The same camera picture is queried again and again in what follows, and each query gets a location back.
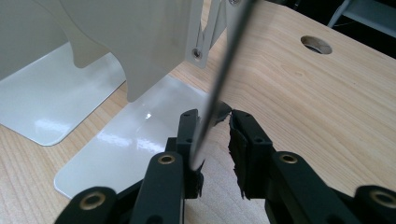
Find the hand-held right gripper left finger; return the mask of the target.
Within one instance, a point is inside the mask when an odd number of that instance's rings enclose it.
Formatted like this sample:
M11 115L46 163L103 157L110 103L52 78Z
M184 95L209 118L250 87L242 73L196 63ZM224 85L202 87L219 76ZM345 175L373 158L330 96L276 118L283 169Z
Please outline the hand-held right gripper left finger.
M138 192L129 224L183 224L186 199L202 195L202 166L190 168L197 109L182 113L176 137L169 137L164 152L151 158Z

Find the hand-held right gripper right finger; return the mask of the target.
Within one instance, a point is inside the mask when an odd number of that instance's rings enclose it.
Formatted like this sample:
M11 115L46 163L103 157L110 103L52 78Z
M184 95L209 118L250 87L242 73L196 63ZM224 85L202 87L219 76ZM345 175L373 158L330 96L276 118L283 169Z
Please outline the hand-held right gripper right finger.
M232 112L229 150L241 195L264 199L275 224L361 224L302 157L275 150L249 113Z

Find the white desk frame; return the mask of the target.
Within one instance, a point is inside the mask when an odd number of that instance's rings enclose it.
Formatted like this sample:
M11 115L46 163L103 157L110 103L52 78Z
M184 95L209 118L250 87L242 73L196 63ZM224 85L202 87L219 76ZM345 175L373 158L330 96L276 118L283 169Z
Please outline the white desk frame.
M396 38L395 7L377 0L344 0L333 13L327 26L334 27L342 16Z

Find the grey metal expandable rack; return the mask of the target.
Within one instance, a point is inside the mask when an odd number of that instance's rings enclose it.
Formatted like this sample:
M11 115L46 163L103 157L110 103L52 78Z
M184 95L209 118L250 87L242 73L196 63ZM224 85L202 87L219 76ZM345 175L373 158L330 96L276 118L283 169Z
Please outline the grey metal expandable rack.
M66 138L118 86L128 103L55 176L73 197L95 186L121 191L177 132L179 117L204 109L206 94L172 77L183 62L206 64L232 35L242 0L35 0L59 22L66 42L0 79L0 124L41 146Z

